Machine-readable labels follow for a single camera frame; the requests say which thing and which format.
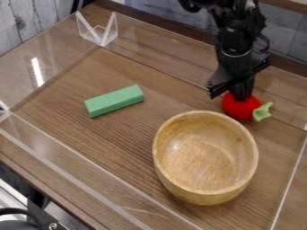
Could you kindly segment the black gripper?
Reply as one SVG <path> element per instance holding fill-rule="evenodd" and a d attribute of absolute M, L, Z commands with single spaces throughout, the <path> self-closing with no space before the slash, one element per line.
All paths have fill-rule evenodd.
<path fill-rule="evenodd" d="M 269 65 L 269 53 L 249 50 L 244 55 L 229 56 L 218 50 L 217 61 L 217 70 L 206 80 L 209 98 L 230 92 L 234 100 L 242 102 L 252 95 L 254 75 Z"/>

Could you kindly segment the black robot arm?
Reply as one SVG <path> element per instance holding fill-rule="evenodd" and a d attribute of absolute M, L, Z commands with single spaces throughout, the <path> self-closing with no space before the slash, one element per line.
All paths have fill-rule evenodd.
<path fill-rule="evenodd" d="M 210 98 L 229 92 L 242 102 L 253 92 L 254 75 L 269 65 L 269 39 L 261 33 L 265 16 L 257 0 L 177 0 L 181 8 L 202 8 L 217 26 L 214 51 L 217 70 L 206 80 Z"/>

